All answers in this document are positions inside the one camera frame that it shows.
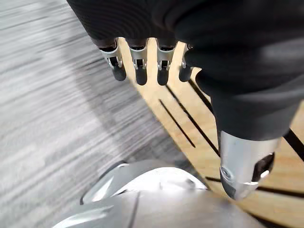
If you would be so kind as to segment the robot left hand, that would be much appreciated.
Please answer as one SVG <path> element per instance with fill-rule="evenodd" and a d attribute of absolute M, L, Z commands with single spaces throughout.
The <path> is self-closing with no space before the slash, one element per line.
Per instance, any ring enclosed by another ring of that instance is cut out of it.
<path fill-rule="evenodd" d="M 70 0 L 116 80 L 126 78 L 118 39 L 131 52 L 136 82 L 147 82 L 147 42 L 157 42 L 157 81 L 166 85 L 178 42 L 180 81 L 211 98 L 220 180 L 234 200 L 271 171 L 274 151 L 304 98 L 301 0 Z"/>

